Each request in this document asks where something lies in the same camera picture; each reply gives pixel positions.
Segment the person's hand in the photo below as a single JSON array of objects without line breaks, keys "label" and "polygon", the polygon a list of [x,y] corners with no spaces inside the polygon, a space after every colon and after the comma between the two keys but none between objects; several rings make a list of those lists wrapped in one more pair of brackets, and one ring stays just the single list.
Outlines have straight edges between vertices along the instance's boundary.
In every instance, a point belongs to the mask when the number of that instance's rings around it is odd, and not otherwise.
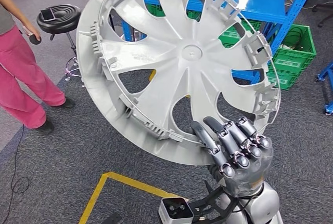
[{"label": "person's hand", "polygon": [[40,32],[33,26],[32,24],[27,22],[27,23],[23,23],[23,29],[23,31],[29,37],[30,36],[35,36],[36,42],[40,43],[42,41]]}]

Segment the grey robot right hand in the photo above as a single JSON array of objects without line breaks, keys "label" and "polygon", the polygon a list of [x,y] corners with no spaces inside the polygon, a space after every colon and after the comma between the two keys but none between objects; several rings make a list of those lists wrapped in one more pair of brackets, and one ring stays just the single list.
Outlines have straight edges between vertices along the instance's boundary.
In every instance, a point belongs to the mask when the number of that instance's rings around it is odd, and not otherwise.
[{"label": "grey robot right hand", "polygon": [[245,197],[260,189],[268,174],[273,156],[272,140],[257,134],[246,117],[221,124],[207,116],[203,119],[217,140],[202,124],[191,123],[191,128],[214,161],[207,166],[209,173],[233,197]]}]

